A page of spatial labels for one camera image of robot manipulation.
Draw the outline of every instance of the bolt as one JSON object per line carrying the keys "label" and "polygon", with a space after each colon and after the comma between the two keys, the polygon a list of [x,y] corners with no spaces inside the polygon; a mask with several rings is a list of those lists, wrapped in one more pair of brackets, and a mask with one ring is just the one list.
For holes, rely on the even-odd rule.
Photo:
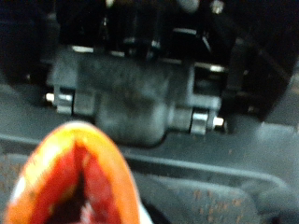
{"label": "bolt", "polygon": [[219,0],[214,0],[210,5],[212,12],[214,14],[221,14],[224,9],[224,3]]}

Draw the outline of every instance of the orange object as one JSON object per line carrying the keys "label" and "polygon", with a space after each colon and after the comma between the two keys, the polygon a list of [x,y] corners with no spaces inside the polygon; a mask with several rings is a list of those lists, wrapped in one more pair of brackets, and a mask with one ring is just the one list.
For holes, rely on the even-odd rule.
{"label": "orange object", "polygon": [[[67,219],[70,212],[61,210],[79,191],[83,204]],[[49,223],[60,214],[64,223],[139,224],[138,205],[135,181],[117,146],[92,125],[71,122],[50,133],[24,165],[5,223]]]}

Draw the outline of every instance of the red object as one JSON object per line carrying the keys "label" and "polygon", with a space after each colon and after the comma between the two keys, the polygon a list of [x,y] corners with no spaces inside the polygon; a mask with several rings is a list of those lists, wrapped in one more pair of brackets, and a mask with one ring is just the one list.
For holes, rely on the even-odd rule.
{"label": "red object", "polygon": [[[78,192],[81,200],[71,201]],[[138,204],[116,145],[92,125],[72,122],[50,133],[24,165],[5,223],[39,224],[61,216],[68,223],[139,224]],[[70,211],[76,220],[68,219]]]}

